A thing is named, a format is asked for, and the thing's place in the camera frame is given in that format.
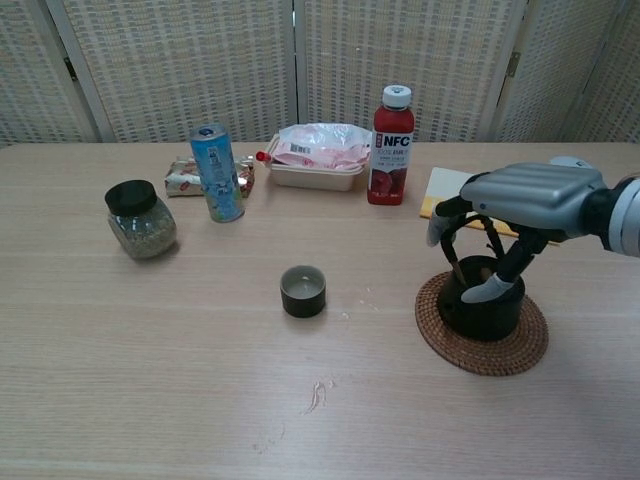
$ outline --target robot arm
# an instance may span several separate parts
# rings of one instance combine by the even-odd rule
[[[535,163],[476,175],[459,196],[436,205],[427,243],[437,245],[472,211],[506,222],[518,240],[485,283],[463,293],[466,303],[500,297],[549,241],[595,234],[605,249],[640,257],[640,180],[628,179],[610,190],[595,169]]]

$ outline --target table surface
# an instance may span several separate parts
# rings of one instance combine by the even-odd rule
[[[261,144],[236,144],[250,154]],[[172,198],[179,249],[130,260],[104,192],[163,178],[186,144],[0,151],[0,477],[60,479],[637,478],[640,264],[596,238],[525,274],[549,349],[480,377],[442,360],[414,318],[447,269],[418,217],[433,166],[485,171],[578,155],[611,185],[625,144],[417,144],[405,202],[278,187],[262,166],[246,215]],[[465,230],[461,254],[483,249]],[[312,264],[328,306],[281,309],[281,273]]]

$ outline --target bottle label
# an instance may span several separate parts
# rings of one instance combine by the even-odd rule
[[[411,133],[373,131],[369,191],[375,197],[399,197],[404,191],[411,159]]]

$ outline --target red juice bottle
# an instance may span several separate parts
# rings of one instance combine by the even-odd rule
[[[367,200],[374,205],[400,205],[411,159],[415,120],[409,109],[411,89],[389,85],[373,116]]]

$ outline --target woven coaster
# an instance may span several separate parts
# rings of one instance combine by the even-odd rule
[[[416,297],[416,321],[431,348],[450,363],[478,375],[505,376],[529,370],[544,355],[549,343],[547,322],[525,295],[520,321],[506,338],[481,342],[458,335],[444,324],[438,312],[438,293],[449,272],[425,283]]]

